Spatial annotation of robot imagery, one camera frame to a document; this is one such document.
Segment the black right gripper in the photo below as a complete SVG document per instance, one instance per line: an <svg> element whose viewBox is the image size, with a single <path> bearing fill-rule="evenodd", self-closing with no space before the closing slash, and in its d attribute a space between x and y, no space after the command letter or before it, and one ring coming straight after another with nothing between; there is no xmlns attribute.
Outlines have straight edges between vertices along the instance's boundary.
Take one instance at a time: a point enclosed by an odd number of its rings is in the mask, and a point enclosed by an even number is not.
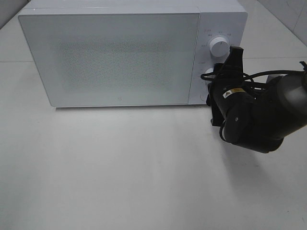
<svg viewBox="0 0 307 230"><path fill-rule="evenodd" d="M243 48L231 46L224 64L214 65L212 74L215 75L215 78L208 84L207 98L207 104L212 109L211 124L213 126L221 126L229 110L244 99L245 91L241 87L243 52Z"/></svg>

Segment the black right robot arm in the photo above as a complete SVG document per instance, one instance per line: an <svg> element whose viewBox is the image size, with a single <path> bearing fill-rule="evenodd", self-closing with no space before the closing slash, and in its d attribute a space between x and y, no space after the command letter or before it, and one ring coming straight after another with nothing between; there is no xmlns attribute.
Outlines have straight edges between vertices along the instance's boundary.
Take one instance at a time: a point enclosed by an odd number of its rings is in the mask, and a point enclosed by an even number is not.
<svg viewBox="0 0 307 230"><path fill-rule="evenodd" d="M230 144L261 153L307 125L307 71L277 70L246 75L240 66L216 64L207 104L211 124Z"/></svg>

